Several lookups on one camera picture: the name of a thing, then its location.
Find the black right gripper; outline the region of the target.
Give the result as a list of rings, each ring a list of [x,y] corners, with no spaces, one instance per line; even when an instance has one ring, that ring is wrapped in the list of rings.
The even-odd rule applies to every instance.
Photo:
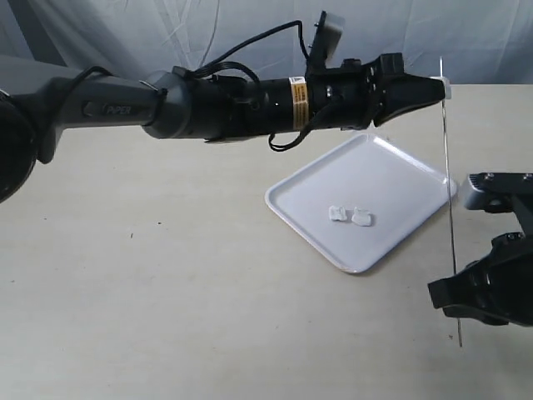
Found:
[[[469,272],[427,284],[433,308],[489,326],[532,326],[532,236],[508,232]]]

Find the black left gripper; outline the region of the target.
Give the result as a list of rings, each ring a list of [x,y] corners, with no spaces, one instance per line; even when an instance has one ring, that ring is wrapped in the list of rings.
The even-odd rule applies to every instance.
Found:
[[[364,130],[371,123],[378,128],[444,99],[440,80],[404,74],[399,52],[384,53],[367,63],[345,58],[337,67],[328,67],[315,57],[306,65],[305,78],[310,112],[307,130]]]

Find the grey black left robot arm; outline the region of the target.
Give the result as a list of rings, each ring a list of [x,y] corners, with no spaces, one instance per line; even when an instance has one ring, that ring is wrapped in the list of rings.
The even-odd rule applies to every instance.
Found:
[[[1,197],[10,198],[36,163],[52,161],[63,131],[139,126],[157,139],[238,142],[280,133],[299,139],[329,128],[364,130],[439,103],[445,84],[404,71],[402,56],[309,68],[302,77],[260,80],[238,62],[204,71],[175,67],[143,81],[103,67],[80,71],[1,59]]]

